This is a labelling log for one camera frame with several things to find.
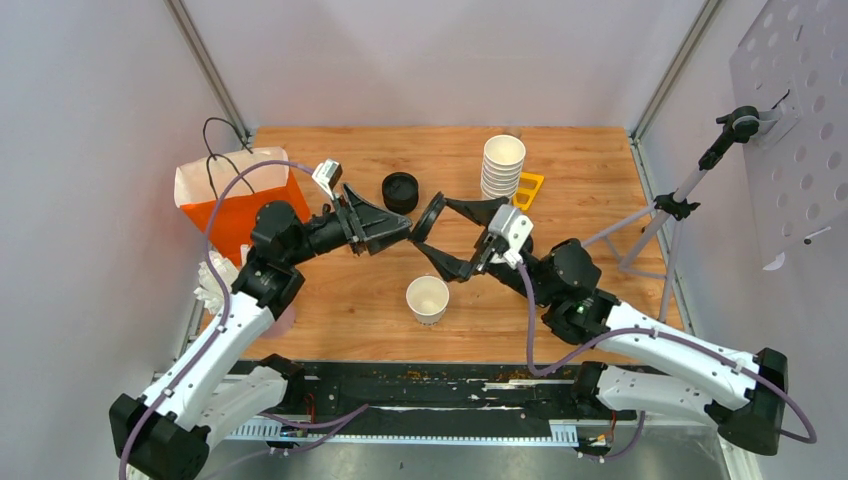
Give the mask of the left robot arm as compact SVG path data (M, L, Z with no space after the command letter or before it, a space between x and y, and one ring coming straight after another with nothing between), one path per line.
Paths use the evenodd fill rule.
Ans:
M319 216L302 222L286 201L256 214L252 247L225 305L200 337L141 395L120 395L109 410L119 476L133 466L152 479L194 479L211 451L252 417L275 407L298 411L304 373L273 354L220 389L231 368L293 303L305 282L297 265L343 246L375 255L405 240L412 222L359 196L349 185Z

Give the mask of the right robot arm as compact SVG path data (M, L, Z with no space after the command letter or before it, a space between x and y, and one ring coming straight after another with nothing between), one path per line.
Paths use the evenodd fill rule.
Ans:
M427 242L444 209L482 229L468 260ZM783 353L734 350L670 327L602 290L601 271L579 240L563 240L536 257L532 231L529 217L504 198L460 201L437 195L411 240L447 282L488 274L524 296L529 323L542 322L576 353L594 348L649 367L642 374L602 362L583 364L570 392L580 415L592 418L609 409L683 417L715 427L724 440L749 452L777 453L787 405Z

